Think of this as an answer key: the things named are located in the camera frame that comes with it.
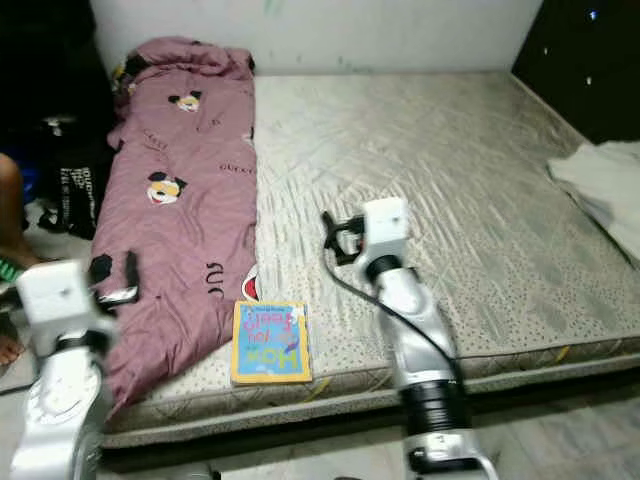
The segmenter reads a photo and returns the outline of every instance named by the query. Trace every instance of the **mattress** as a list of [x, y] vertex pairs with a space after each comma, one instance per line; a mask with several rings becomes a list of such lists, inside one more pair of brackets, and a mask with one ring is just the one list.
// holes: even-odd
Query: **mattress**
[[395, 404], [375, 310], [320, 261], [320, 213], [385, 196], [409, 201], [408, 259], [470, 391], [640, 365], [640, 277], [545, 170], [584, 139], [509, 74], [258, 77], [256, 104], [261, 295], [309, 304], [314, 382], [233, 387], [226, 345], [122, 412], [106, 447]]

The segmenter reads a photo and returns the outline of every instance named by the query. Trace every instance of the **floor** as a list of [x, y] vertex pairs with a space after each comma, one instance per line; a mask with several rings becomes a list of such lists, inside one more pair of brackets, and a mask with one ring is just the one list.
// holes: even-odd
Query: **floor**
[[[0, 397], [0, 478], [8, 478], [21, 432], [24, 394]], [[640, 479], [640, 384], [474, 418], [503, 480]], [[403, 478], [402, 432], [389, 427], [211, 459], [223, 480]], [[99, 480], [165, 480], [204, 463], [135, 473], [103, 470]]]

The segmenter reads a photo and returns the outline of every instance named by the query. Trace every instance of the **black bag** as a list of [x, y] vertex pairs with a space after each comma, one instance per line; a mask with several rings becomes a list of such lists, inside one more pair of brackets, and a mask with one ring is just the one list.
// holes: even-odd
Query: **black bag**
[[45, 208], [38, 225], [92, 239], [109, 179], [113, 150], [106, 134], [80, 128], [75, 121], [49, 121], [51, 164], [41, 191], [55, 208]]

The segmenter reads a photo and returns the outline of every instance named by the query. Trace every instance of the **yellow book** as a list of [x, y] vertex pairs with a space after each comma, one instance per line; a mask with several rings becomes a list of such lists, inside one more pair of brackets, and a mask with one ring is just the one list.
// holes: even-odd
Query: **yellow book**
[[233, 382], [310, 382], [307, 321], [305, 303], [236, 302]]

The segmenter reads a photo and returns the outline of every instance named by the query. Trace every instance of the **bed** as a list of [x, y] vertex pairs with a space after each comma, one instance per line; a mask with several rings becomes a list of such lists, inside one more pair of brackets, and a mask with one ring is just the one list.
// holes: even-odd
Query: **bed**
[[227, 344], [118, 414], [105, 447], [396, 404], [374, 310], [320, 262], [320, 213], [385, 196], [409, 200], [408, 258], [471, 392], [640, 365], [638, 272], [546, 172], [582, 142], [507, 73], [257, 77], [260, 294], [308, 302], [314, 381], [233, 387]]

